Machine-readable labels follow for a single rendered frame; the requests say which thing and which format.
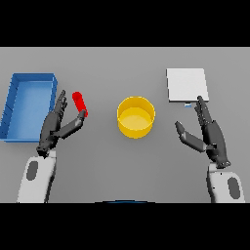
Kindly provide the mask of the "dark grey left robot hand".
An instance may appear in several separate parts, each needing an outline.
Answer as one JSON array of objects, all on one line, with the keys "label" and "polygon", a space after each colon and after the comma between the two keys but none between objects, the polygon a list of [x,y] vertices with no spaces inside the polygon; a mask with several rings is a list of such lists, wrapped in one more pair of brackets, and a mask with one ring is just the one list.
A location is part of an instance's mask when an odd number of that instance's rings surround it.
[{"label": "dark grey left robot hand", "polygon": [[62,90],[55,108],[46,116],[36,151],[44,158],[49,156],[49,151],[56,147],[59,139],[66,139],[70,135],[80,130],[85,120],[85,111],[78,112],[75,119],[62,126],[63,115],[67,106],[65,90]]}]

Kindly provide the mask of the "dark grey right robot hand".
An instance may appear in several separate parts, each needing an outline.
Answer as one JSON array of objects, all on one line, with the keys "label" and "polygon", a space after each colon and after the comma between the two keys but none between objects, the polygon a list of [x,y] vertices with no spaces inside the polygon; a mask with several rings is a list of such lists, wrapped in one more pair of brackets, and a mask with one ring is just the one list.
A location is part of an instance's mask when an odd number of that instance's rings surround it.
[{"label": "dark grey right robot hand", "polygon": [[197,113],[203,139],[188,132],[182,123],[177,121],[175,126],[180,141],[198,152],[205,152],[208,158],[217,164],[218,169],[229,167],[230,162],[223,132],[217,121],[212,119],[208,106],[201,96],[197,97],[194,110]]}]

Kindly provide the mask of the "red beaker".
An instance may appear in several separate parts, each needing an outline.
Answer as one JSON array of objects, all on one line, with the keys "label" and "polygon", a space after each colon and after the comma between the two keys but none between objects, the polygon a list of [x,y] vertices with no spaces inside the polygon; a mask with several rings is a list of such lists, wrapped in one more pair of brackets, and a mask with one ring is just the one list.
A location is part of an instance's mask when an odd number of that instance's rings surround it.
[{"label": "red beaker", "polygon": [[73,92],[72,93],[72,99],[74,101],[74,104],[78,110],[78,112],[81,112],[82,110],[85,111],[84,116],[88,116],[88,109],[84,103],[84,99],[82,97],[82,94],[80,92]]}]

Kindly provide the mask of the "pale square measuring scale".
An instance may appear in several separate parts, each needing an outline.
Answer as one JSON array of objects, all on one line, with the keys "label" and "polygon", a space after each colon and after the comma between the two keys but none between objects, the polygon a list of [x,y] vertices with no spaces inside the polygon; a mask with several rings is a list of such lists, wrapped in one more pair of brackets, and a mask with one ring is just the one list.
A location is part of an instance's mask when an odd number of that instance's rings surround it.
[{"label": "pale square measuring scale", "polygon": [[167,68],[166,79],[170,103],[195,103],[198,96],[209,101],[203,68]]}]

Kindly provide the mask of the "yellow bowl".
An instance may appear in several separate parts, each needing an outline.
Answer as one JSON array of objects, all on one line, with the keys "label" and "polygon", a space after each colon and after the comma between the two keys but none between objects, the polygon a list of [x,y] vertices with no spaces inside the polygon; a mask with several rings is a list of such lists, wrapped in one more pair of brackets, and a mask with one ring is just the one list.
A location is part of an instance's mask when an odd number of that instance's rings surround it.
[{"label": "yellow bowl", "polygon": [[155,108],[148,99],[131,96],[117,107],[117,127],[124,136],[140,139],[150,132],[155,115]]}]

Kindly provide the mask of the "blue plastic tray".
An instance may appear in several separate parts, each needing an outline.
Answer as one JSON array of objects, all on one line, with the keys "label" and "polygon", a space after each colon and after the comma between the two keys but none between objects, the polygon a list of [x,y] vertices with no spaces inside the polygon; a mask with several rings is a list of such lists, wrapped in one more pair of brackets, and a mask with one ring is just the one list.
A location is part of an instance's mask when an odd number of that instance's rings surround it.
[{"label": "blue plastic tray", "polygon": [[0,121],[0,141],[38,143],[47,114],[54,109],[54,73],[13,73]]}]

